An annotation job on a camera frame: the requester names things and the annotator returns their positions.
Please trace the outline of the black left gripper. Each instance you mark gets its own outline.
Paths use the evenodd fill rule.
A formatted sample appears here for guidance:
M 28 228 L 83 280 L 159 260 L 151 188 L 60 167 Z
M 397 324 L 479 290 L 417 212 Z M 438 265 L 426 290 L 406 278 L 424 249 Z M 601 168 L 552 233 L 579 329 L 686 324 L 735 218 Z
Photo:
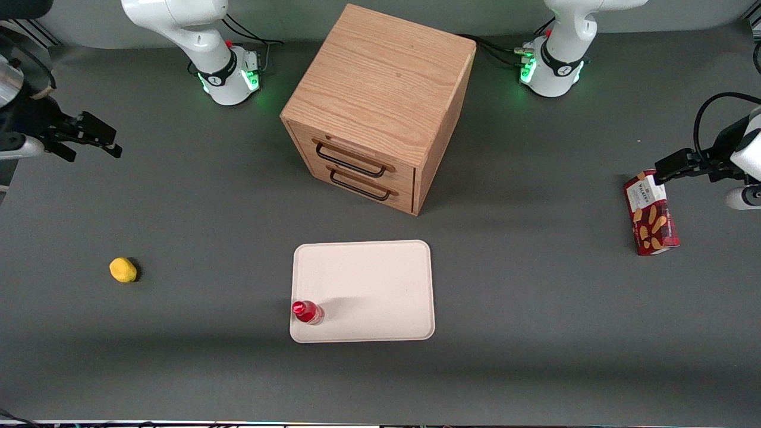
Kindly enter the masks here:
M 704 172 L 710 174 L 711 182 L 745 181 L 747 171 L 733 162 L 731 156 L 739 153 L 737 158 L 740 160 L 740 153 L 744 154 L 752 143 L 752 133 L 747 136 L 750 120 L 747 115 L 721 130 L 713 146 L 702 152 L 704 165 L 701 155 L 689 148 L 680 149 L 655 162 L 655 184 L 660 186 L 678 178 L 693 178 Z

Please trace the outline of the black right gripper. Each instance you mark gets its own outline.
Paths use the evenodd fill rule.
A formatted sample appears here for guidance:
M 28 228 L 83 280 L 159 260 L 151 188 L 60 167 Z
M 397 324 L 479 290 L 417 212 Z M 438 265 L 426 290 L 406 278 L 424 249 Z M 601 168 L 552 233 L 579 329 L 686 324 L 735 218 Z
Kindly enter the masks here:
M 66 162 L 74 162 L 76 151 L 68 143 L 89 144 L 121 158 L 117 131 L 89 112 L 78 118 L 63 113 L 51 97 L 35 100 L 19 95 L 11 101 L 11 150 L 46 150 Z

